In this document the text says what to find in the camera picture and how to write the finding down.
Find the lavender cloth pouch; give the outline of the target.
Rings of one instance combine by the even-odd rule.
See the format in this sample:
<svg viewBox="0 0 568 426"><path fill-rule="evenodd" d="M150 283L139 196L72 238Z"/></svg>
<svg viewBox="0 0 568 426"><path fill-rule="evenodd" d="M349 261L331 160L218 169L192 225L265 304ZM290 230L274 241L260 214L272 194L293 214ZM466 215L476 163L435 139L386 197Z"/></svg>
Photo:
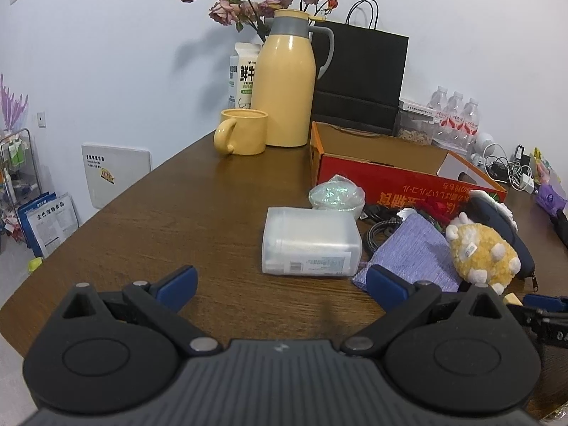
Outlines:
<svg viewBox="0 0 568 426"><path fill-rule="evenodd" d="M351 281L367 290L366 275L371 266L382 266L406 282L429 280L442 291L455 293L462 279L458 276L449 253L449 243L419 213L406 220L373 253L372 258Z"/></svg>

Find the yellow plush toy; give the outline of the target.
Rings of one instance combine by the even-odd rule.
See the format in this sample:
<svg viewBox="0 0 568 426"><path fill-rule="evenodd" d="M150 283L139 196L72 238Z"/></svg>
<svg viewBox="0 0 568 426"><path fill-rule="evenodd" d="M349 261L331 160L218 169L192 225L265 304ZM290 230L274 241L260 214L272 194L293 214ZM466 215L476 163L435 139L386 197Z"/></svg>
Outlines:
<svg viewBox="0 0 568 426"><path fill-rule="evenodd" d="M516 251L493 228L460 213L446 228L450 257L458 275L471 285L486 285L502 295L521 270Z"/></svg>

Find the clear plastic packet of wipes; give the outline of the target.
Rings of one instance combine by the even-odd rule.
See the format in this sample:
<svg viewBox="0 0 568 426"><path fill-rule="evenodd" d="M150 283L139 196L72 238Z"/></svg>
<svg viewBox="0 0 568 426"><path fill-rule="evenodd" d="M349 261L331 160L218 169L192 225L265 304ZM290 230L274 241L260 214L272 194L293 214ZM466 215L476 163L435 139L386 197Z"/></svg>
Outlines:
<svg viewBox="0 0 568 426"><path fill-rule="evenodd" d="M269 275L351 277L362 257L352 214L270 207L262 241L262 272Z"/></svg>

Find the translucent white ball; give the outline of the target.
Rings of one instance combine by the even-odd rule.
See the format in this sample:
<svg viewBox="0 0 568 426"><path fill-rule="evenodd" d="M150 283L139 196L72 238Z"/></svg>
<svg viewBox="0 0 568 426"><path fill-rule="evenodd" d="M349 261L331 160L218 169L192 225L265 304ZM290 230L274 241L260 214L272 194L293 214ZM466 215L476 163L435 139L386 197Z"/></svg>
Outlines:
<svg viewBox="0 0 568 426"><path fill-rule="evenodd" d="M314 210L350 213L358 219L366 204L366 194L345 176L336 174L309 191L308 200Z"/></svg>

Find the orange cardboard box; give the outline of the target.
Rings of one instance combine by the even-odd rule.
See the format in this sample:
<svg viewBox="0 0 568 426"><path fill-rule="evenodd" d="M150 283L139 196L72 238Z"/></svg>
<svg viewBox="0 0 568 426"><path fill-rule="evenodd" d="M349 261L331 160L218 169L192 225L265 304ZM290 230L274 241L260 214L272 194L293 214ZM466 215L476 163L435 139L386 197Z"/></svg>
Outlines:
<svg viewBox="0 0 568 426"><path fill-rule="evenodd" d="M472 190L506 200L506 190L480 169L432 145L314 122L310 154L315 186L341 175L364 190L369 204L403 208L425 201L452 217Z"/></svg>

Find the white power adapter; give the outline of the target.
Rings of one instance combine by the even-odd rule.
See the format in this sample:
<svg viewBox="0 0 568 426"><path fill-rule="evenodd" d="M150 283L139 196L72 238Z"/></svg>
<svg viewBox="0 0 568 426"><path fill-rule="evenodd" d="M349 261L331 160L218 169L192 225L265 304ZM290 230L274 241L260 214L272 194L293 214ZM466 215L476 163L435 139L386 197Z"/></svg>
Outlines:
<svg viewBox="0 0 568 426"><path fill-rule="evenodd" d="M523 174L520 188L528 194L533 194L535 190L533 178L531 178L529 175Z"/></svg>

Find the colourful snack packets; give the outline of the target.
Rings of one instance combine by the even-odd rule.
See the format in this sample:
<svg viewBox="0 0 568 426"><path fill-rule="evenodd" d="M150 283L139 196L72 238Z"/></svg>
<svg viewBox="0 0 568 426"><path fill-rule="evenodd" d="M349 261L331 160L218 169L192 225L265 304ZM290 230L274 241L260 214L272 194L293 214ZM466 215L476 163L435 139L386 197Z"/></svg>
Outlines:
<svg viewBox="0 0 568 426"><path fill-rule="evenodd" d="M551 164L544 158L538 147L530 154L530 166L533 171L533 180L538 184L549 184L557 181L557 175Z"/></svg>

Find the water bottle middle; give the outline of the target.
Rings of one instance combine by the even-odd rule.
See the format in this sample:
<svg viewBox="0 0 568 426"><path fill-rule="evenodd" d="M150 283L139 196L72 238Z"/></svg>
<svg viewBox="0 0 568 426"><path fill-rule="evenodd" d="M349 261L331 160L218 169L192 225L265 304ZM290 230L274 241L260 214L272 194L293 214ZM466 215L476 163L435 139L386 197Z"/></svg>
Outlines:
<svg viewBox="0 0 568 426"><path fill-rule="evenodd" d="M446 107L444 108L444 120L442 122L443 138L445 141L450 142L458 126L461 123L461 105L463 94L455 91L449 98Z"/></svg>

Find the water bottle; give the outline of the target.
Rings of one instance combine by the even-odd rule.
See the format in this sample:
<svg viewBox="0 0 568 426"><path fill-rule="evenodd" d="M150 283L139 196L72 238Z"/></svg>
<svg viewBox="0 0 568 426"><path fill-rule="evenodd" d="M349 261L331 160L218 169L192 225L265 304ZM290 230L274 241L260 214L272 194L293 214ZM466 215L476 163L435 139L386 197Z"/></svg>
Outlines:
<svg viewBox="0 0 568 426"><path fill-rule="evenodd" d="M477 131L479 131L479 102L476 99L471 98L466 103L460 114L460 119L459 143L462 148L467 149L475 139Z"/></svg>
<svg viewBox="0 0 568 426"><path fill-rule="evenodd" d="M435 111L435 118L438 124L436 137L440 141L446 141L448 134L448 115L446 113L448 103L447 91L446 88L439 86L436 91L433 92L430 101L427 103L427 106Z"/></svg>
<svg viewBox="0 0 568 426"><path fill-rule="evenodd" d="M446 107L444 108L444 120L442 122L443 138L445 141L450 142L458 126L461 123L461 105L463 94L455 91L449 98Z"/></svg>

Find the yellow ceramic mug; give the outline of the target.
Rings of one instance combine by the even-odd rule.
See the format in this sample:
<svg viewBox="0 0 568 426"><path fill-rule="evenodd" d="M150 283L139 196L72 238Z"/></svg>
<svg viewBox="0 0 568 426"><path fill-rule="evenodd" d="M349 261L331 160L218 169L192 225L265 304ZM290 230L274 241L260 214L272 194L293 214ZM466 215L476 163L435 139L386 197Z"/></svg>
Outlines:
<svg viewBox="0 0 568 426"><path fill-rule="evenodd" d="M253 109L226 109L214 134L215 150L223 155L255 156L266 149L268 115Z"/></svg>

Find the water bottle right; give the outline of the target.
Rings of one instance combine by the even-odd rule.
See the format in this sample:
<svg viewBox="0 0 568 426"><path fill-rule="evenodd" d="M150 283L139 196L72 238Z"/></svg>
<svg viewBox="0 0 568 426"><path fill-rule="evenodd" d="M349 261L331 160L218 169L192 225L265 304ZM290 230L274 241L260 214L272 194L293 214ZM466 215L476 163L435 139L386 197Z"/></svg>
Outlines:
<svg viewBox="0 0 568 426"><path fill-rule="evenodd" d="M479 131L479 102L476 99L471 98L466 103L460 114L460 119L459 143L462 148L467 149L475 139L477 131Z"/></svg>

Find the water bottle left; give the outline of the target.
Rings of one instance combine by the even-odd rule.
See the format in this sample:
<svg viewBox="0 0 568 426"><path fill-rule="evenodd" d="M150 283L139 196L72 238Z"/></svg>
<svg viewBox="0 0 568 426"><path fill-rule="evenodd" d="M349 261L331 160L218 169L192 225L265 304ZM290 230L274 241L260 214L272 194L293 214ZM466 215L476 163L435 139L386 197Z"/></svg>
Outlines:
<svg viewBox="0 0 568 426"><path fill-rule="evenodd" d="M433 92L430 101L427 103L427 106L435 111L435 118L438 124L436 137L440 141L446 141L448 134L448 115L446 113L448 103L447 91L446 88L439 86L436 91Z"/></svg>

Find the black paper shopping bag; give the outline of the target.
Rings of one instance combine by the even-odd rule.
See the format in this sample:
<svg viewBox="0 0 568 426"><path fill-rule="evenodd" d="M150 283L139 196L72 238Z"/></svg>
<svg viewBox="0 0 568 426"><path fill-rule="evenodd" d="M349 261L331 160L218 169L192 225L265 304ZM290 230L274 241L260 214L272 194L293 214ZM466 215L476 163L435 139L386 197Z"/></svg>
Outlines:
<svg viewBox="0 0 568 426"><path fill-rule="evenodd" d="M312 119L391 136L399 112L408 38L376 29L376 0L357 1L348 15L365 4L371 13L366 28L347 21L315 24L334 32L335 49L326 73L316 81Z"/></svg>

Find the milk carton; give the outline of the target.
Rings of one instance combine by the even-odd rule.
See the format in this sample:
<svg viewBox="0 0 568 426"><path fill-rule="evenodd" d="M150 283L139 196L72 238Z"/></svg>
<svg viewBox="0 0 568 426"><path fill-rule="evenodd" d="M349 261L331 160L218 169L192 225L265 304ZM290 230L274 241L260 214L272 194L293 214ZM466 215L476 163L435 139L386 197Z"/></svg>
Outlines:
<svg viewBox="0 0 568 426"><path fill-rule="evenodd" d="M228 74L228 108L249 109L256 62L261 45L237 42L230 57Z"/></svg>

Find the white wall panel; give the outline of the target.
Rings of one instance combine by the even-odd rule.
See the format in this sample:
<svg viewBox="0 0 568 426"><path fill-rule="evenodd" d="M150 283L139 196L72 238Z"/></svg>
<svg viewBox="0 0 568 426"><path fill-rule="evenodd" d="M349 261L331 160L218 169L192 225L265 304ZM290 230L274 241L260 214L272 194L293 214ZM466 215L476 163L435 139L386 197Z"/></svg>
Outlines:
<svg viewBox="0 0 568 426"><path fill-rule="evenodd" d="M145 149L83 144L82 157L89 197L98 210L151 171Z"/></svg>

